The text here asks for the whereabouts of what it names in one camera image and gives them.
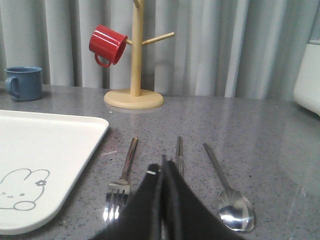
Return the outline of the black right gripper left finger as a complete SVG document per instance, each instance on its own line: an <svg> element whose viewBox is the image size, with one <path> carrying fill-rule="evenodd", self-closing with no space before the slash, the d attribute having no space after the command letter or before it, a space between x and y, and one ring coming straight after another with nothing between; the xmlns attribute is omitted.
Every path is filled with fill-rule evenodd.
<svg viewBox="0 0 320 240"><path fill-rule="evenodd" d="M158 164L150 164L136 194L118 219L94 240L160 240L162 176Z"/></svg>

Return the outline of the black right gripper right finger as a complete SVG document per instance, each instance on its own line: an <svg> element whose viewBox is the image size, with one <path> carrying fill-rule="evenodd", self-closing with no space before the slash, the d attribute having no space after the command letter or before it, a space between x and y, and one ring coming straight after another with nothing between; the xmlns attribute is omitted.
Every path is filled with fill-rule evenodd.
<svg viewBox="0 0 320 240"><path fill-rule="evenodd" d="M195 196L175 163L162 156L163 220L170 240L241 240Z"/></svg>

